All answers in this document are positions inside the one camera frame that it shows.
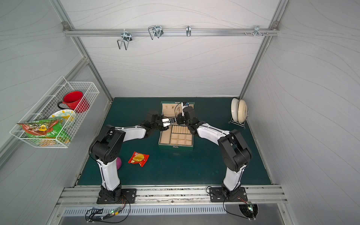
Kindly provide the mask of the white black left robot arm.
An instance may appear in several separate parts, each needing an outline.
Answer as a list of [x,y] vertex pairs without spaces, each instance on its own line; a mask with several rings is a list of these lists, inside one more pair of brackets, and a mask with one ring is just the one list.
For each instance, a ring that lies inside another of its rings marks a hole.
[[106,129],[97,135],[89,147],[89,155],[94,157],[100,169],[102,178],[100,196],[107,194],[111,197],[119,197],[121,195],[122,185],[116,160],[122,144],[126,141],[147,138],[155,130],[167,130],[173,121],[155,110],[150,110],[147,119],[141,124],[130,127],[106,125]]

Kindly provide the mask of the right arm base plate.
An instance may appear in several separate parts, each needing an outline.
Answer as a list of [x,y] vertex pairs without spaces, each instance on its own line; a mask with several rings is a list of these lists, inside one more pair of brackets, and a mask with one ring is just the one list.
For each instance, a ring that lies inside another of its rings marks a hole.
[[238,187],[233,191],[229,191],[225,187],[208,186],[206,192],[209,194],[210,201],[213,203],[248,201],[248,196],[244,187]]

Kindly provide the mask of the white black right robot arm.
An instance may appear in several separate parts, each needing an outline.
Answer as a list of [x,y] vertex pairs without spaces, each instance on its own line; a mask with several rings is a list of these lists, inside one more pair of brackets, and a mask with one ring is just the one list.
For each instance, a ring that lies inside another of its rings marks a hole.
[[227,167],[222,188],[227,194],[237,191],[241,186],[242,175],[252,158],[252,151],[240,131],[222,130],[199,120],[191,106],[184,107],[177,115],[176,121],[180,125],[185,125],[192,135],[209,140],[220,148],[223,162]]

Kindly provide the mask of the green jewelry box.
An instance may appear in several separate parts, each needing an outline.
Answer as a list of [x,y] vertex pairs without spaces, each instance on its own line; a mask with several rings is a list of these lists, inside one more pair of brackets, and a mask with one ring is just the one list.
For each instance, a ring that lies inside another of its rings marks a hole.
[[[176,118],[178,114],[182,115],[182,102],[162,101],[162,115],[166,118]],[[185,125],[179,125],[176,122],[169,125],[168,129],[160,132],[158,147],[162,151],[187,151],[193,150],[194,136]]]

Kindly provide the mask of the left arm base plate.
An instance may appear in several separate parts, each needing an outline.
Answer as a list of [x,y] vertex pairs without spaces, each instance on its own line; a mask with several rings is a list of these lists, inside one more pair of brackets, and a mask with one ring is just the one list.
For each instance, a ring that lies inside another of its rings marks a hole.
[[97,197],[97,204],[120,204],[129,202],[133,204],[137,195],[135,188],[117,188],[109,191],[101,186],[101,190]]

